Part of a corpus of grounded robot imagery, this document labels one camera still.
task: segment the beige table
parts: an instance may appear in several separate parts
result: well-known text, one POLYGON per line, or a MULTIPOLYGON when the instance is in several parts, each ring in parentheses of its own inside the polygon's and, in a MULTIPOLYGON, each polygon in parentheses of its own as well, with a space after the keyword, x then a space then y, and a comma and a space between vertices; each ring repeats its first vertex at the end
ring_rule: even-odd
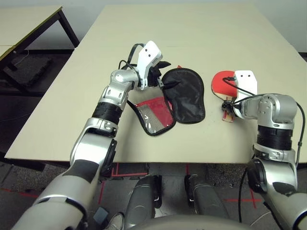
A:
MULTIPOLYGON (((259 93, 289 94, 307 111, 306 62, 252 5, 110 5, 75 49, 6 157, 68 161, 110 73, 127 58, 133 44, 148 40, 157 43, 164 60, 172 63, 170 68, 181 65, 201 75, 206 118, 193 125, 177 123, 165 134, 150 137, 126 106, 115 161, 247 162, 257 126, 254 121, 222 121, 221 101, 210 88, 212 77, 221 70, 250 69, 259 93)), ((133 92, 130 99, 135 102, 148 94, 154 92, 141 96, 133 92)), ((295 122, 294 148, 301 128, 299 112, 295 122)), ((305 146, 300 160, 307 161, 305 146)))
POLYGON ((59 21, 73 45, 78 46, 79 40, 60 5, 0 8, 0 78, 19 90, 0 91, 0 95, 44 95, 45 92, 28 91, 3 69, 8 66, 16 70, 11 61, 56 21, 59 21))

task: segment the cable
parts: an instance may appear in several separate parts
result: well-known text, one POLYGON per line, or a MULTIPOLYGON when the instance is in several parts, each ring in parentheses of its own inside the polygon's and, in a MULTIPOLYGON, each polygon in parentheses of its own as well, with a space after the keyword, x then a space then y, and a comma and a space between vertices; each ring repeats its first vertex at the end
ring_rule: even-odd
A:
POLYGON ((226 84, 228 84, 228 85, 230 85, 230 86, 232 86, 232 87, 234 87, 234 88, 236 88, 236 89, 238 89, 238 90, 241 90, 241 91, 243 91, 243 92, 246 92, 246 93, 248 93, 248 94, 254 96, 253 93, 251 93, 251 92, 249 92, 249 91, 247 91, 247 90, 244 90, 244 89, 242 89, 242 88, 240 88, 240 87, 238 87, 238 86, 236 86, 236 85, 233 85, 233 84, 231 84, 230 82, 228 82, 228 81, 226 81, 226 80, 228 80, 228 81, 234 81, 234 78, 223 78, 223 82, 225 82, 226 84))
POLYGON ((254 98, 254 97, 260 97, 260 96, 263 96, 263 95, 266 95, 266 94, 267 94, 267 93, 262 93, 262 94, 257 94, 257 95, 245 97, 245 98, 243 98, 243 99, 241 99, 241 100, 239 100, 239 101, 233 102, 231 105, 235 105, 235 104, 237 104, 237 103, 239 103, 239 102, 242 102, 242 101, 245 101, 245 100, 247 100, 247 99, 254 98))
POLYGON ((269 213, 271 213, 271 211, 268 211, 268 212, 262 214, 261 216, 259 216, 257 219, 255 219, 255 220, 250 224, 250 226, 253 226, 258 220, 260 220, 262 217, 264 217, 265 215, 267 215, 267 214, 269 214, 269 213))
POLYGON ((134 51, 136 50, 136 48, 137 48, 138 46, 144 47, 145 44, 143 44, 143 43, 137 43, 137 44, 134 44, 134 45, 133 45, 133 47, 132 47, 132 49, 131 49, 131 51, 130 51, 130 53, 129 53, 128 60, 127 60, 127 62, 128 62, 129 64, 130 64, 130 62, 131 62, 131 60, 132 60, 134 51))
POLYGON ((26 56, 24 56, 20 61, 18 61, 17 63, 15 63, 15 65, 19 65, 27 56, 29 56, 30 51, 28 50, 28 54, 26 56))
POLYGON ((134 68, 130 63, 126 62, 125 60, 121 60, 121 61, 119 62, 118 69, 121 69, 121 68, 120 68, 120 65, 121 65, 122 62, 125 62, 125 63, 126 63, 126 65, 124 65, 124 66, 122 67, 122 69, 124 69, 125 67, 129 67, 130 69, 135 70, 135 68, 134 68))
POLYGON ((305 113, 304 113, 302 106, 299 103, 296 103, 296 104, 297 104, 297 107, 299 108, 299 110, 301 111, 302 118, 303 118, 301 136, 300 136, 299 141, 297 143, 298 146, 297 146, 297 154, 296 154, 296 162, 295 162, 295 165, 297 167, 298 163, 299 163, 299 155, 300 155, 301 147, 302 147, 302 144, 303 144, 302 141, 303 141, 303 136, 304 136, 304 131, 305 131, 306 117, 305 117, 305 113))
POLYGON ((5 120, 0 120, 0 123, 1 123, 1 122, 7 122, 7 121, 18 120, 18 119, 20 119, 20 118, 23 118, 23 117, 29 116, 29 115, 31 115, 31 113, 24 114, 24 115, 19 116, 19 117, 14 117, 14 118, 9 118, 9 119, 5 119, 5 120))
POLYGON ((243 187, 243 182, 244 178, 246 176, 246 173, 248 172, 248 168, 246 167, 244 170, 244 173, 242 175, 241 181, 240 181, 240 186, 239 186, 239 197, 238 197, 238 212, 239 212, 239 222, 242 223, 242 216, 241 216, 241 195, 242 195, 242 187, 243 187))

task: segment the gray floor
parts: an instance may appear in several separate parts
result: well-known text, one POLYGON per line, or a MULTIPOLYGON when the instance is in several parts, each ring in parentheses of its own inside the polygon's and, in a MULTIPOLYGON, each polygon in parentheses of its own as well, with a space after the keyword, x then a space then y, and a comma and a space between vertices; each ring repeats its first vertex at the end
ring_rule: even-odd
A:
MULTIPOLYGON (((46 90, 65 64, 69 55, 49 55, 48 57, 51 57, 54 62, 43 78, 32 86, 32 89, 46 90)), ((0 151, 7 151, 26 122, 27 117, 9 122, 1 122, 1 120, 30 113, 38 102, 39 98, 0 96, 0 151)), ((0 183, 9 168, 10 165, 0 163, 0 183)), ((244 166, 238 164, 189 164, 190 174, 205 175, 208 182, 215 186, 217 194, 233 220, 238 220, 238 184, 243 170, 244 166)), ((0 185, 0 229, 9 230, 23 212, 31 206, 48 183, 62 171, 64 171, 63 168, 51 165, 47 165, 43 172, 14 166, 0 185)), ((186 203, 183 183, 186 175, 186 164, 149 164, 149 173, 163 176, 163 204, 160 209, 156 210, 156 217, 194 213, 186 203)), ((103 207, 109 213, 108 219, 117 212, 125 213, 130 193, 136 183, 137 180, 130 178, 104 181, 100 203, 99 197, 102 184, 98 184, 90 209, 90 229, 101 229, 92 218, 98 207, 103 207)), ((299 172, 299 183, 300 189, 305 191, 307 188, 306 170, 299 172)), ((268 211, 262 204, 261 197, 258 194, 251 193, 247 184, 244 184, 242 198, 248 199, 247 202, 242 203, 242 219, 244 223, 250 224, 261 214, 268 211)), ((271 214, 264 216, 253 228, 259 230, 279 229, 271 214)))

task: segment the desk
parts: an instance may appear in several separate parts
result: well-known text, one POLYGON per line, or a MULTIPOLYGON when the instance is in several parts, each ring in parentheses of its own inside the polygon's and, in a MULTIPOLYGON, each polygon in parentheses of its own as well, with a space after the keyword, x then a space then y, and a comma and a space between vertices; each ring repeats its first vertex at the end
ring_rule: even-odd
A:
POLYGON ((37 39, 53 23, 59 21, 75 47, 79 44, 69 25, 62 6, 0 8, 0 77, 17 91, 0 91, 0 95, 43 96, 45 92, 30 92, 3 71, 11 61, 37 39))
MULTIPOLYGON (((68 161, 111 72, 127 58, 133 44, 148 40, 155 41, 163 60, 172 63, 163 73, 181 65, 200 74, 206 118, 193 125, 177 123, 170 131, 150 137, 126 106, 114 161, 247 162, 256 140, 256 121, 222 121, 221 101, 211 92, 211 79, 222 70, 250 69, 258 80, 258 93, 291 95, 307 111, 306 62, 251 4, 109 5, 74 50, 6 157, 68 161)), ((130 100, 145 99, 153 91, 132 92, 130 100)), ((293 148, 301 122, 298 112, 293 148)), ((305 147, 300 161, 307 161, 305 147)))

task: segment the black cable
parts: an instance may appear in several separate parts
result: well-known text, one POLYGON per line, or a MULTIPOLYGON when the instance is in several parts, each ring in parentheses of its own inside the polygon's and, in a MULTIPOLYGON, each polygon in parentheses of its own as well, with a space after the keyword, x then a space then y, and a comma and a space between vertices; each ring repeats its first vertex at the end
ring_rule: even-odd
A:
POLYGON ((130 69, 135 70, 135 68, 134 68, 130 63, 126 62, 125 60, 121 60, 121 61, 119 62, 118 69, 120 69, 120 65, 121 65, 122 62, 125 62, 125 63, 126 63, 126 64, 122 67, 122 69, 124 69, 125 67, 129 67, 130 69))
POLYGON ((298 166, 299 163, 299 155, 300 155, 300 151, 301 151, 301 147, 302 147, 302 141, 303 141, 303 136, 304 136, 304 131, 305 131, 305 124, 306 124, 306 117, 305 117, 305 113, 304 110, 302 108, 302 106, 299 103, 296 103, 297 107, 299 108, 299 110, 301 111, 302 114, 302 118, 303 118, 303 123, 302 123, 302 130, 301 130, 301 136, 299 138, 299 141, 297 143, 297 153, 296 153, 296 167, 298 166))
POLYGON ((130 62, 131 62, 131 60, 132 60, 132 57, 133 57, 133 54, 134 54, 134 51, 136 50, 136 48, 137 48, 138 46, 144 47, 145 44, 143 44, 143 43, 134 44, 134 46, 132 47, 132 49, 131 49, 131 51, 130 51, 130 53, 129 53, 127 63, 130 64, 130 62))
POLYGON ((135 52, 135 50, 136 50, 136 48, 137 48, 138 46, 144 47, 145 44, 143 44, 143 43, 137 43, 137 44, 134 44, 134 45, 133 45, 133 47, 131 48, 131 51, 130 51, 130 53, 129 53, 128 60, 125 61, 126 64, 125 64, 121 69, 127 69, 128 67, 131 68, 131 66, 137 66, 136 64, 130 64, 130 63, 131 63, 131 61, 132 61, 133 54, 134 54, 134 52, 135 52))
POLYGON ((253 94, 253 93, 251 93, 251 92, 249 92, 249 91, 247 91, 247 90, 244 90, 244 89, 242 89, 242 88, 240 88, 240 87, 238 87, 238 86, 236 86, 236 85, 234 85, 234 84, 231 84, 231 83, 228 82, 228 81, 234 81, 234 78, 223 78, 223 82, 225 82, 226 84, 228 84, 228 85, 230 85, 230 86, 232 86, 232 87, 235 87, 235 88, 238 89, 238 90, 241 90, 241 91, 243 91, 243 92, 246 92, 246 93, 248 93, 248 94, 250 94, 250 95, 252 95, 252 96, 255 95, 255 94, 253 94))
POLYGON ((239 211, 239 222, 242 223, 242 216, 241 216, 241 195, 242 195, 242 187, 243 187, 243 182, 244 178, 246 176, 246 173, 248 172, 248 168, 246 167, 244 170, 244 173, 242 175, 241 181, 240 181, 240 186, 239 186, 239 197, 238 197, 238 211, 239 211))
POLYGON ((242 102, 242 101, 245 101, 245 100, 247 100, 247 99, 254 98, 254 97, 260 97, 260 96, 263 96, 263 95, 266 95, 266 94, 267 94, 267 93, 262 93, 262 94, 257 94, 257 95, 245 97, 245 98, 243 98, 243 99, 241 99, 241 100, 239 100, 239 101, 233 102, 231 105, 235 105, 235 104, 237 104, 237 103, 239 103, 239 102, 242 102))

